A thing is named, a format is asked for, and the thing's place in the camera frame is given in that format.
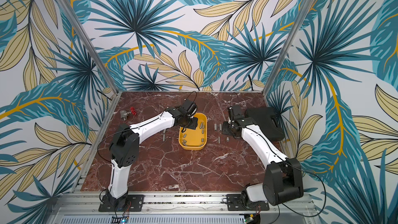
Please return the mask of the yellow plastic storage box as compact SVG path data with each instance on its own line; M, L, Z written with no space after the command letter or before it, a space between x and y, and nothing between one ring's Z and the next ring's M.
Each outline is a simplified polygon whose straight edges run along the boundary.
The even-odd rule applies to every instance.
M182 133L180 128L179 144L185 150L202 150L207 143L207 117L203 113L196 113L194 117L198 119L195 130L187 129Z

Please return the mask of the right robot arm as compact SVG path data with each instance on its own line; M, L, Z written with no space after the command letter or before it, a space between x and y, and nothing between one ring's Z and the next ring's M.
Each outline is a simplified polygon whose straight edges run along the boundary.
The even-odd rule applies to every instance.
M223 123L223 134L241 138L257 154L265 167L264 180L242 191L246 205L268 202L272 206L304 196L301 165L278 150L262 132L252 117L245 115L239 105L228 108L229 119Z

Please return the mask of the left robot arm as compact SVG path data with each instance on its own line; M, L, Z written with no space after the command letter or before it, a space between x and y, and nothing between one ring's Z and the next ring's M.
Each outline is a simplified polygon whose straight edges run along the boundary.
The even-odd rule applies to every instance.
M121 127L109 147L112 172L107 197L113 206L122 208L127 203L130 168L138 159L140 144L153 135L176 126L183 130L196 129L196 112L196 103L185 99L181 105L168 107L148 120Z

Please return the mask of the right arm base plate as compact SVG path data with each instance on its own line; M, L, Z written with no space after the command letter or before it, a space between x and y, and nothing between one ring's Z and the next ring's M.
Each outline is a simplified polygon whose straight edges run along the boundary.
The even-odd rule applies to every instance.
M269 205L266 201L250 201L243 194L227 194L228 211L268 211Z

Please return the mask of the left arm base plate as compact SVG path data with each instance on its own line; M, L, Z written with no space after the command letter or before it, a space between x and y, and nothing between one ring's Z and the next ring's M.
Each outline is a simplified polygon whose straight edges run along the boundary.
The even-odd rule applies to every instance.
M111 194L102 197L99 212L141 212L144 195L125 194L116 199Z

